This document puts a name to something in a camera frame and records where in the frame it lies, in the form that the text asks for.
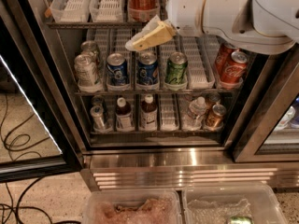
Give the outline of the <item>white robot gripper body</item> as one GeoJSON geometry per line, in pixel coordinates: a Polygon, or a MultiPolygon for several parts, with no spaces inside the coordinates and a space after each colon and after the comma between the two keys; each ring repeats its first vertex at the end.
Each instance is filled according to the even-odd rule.
{"type": "Polygon", "coordinates": [[[179,35],[199,37],[203,34],[205,2],[206,0],[167,0],[167,18],[179,35]]]}

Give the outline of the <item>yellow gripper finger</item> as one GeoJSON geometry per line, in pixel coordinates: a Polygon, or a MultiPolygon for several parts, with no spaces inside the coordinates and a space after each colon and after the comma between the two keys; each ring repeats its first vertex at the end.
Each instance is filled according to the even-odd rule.
{"type": "Polygon", "coordinates": [[[153,48],[170,41],[176,33],[169,20],[162,21],[155,16],[139,33],[126,42],[125,48],[137,52],[153,48]]]}

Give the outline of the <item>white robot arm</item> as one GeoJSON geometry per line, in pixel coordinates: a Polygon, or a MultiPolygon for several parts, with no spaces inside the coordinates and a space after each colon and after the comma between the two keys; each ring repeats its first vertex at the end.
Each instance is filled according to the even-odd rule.
{"type": "Polygon", "coordinates": [[[141,51],[175,35],[215,35],[233,46],[261,54],[280,54],[299,42],[299,0],[167,0],[167,19],[152,18],[127,41],[141,51]]]}

